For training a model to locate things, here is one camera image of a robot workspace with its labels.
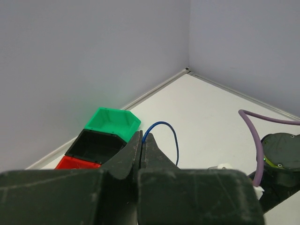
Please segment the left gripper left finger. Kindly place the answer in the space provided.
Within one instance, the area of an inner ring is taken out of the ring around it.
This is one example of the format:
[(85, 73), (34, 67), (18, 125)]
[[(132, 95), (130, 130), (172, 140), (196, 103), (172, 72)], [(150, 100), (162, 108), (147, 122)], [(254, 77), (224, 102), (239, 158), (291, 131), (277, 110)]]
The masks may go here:
[(0, 175), (3, 225), (136, 225), (142, 131), (97, 169), (14, 170)]

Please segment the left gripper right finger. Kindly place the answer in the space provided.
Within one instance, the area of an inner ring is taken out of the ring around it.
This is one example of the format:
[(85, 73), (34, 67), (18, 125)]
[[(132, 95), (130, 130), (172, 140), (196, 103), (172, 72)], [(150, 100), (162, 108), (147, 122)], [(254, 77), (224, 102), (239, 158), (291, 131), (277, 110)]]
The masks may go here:
[(250, 179), (232, 169), (179, 169), (148, 159), (138, 173), (141, 225), (263, 225)]

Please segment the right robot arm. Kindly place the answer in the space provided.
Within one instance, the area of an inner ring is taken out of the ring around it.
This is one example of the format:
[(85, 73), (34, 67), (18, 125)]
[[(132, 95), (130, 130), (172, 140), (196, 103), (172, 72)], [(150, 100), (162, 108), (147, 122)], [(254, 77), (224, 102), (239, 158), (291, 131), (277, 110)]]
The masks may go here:
[(300, 136), (289, 133), (253, 135), (256, 152), (262, 154), (259, 199), (266, 213), (300, 190)]

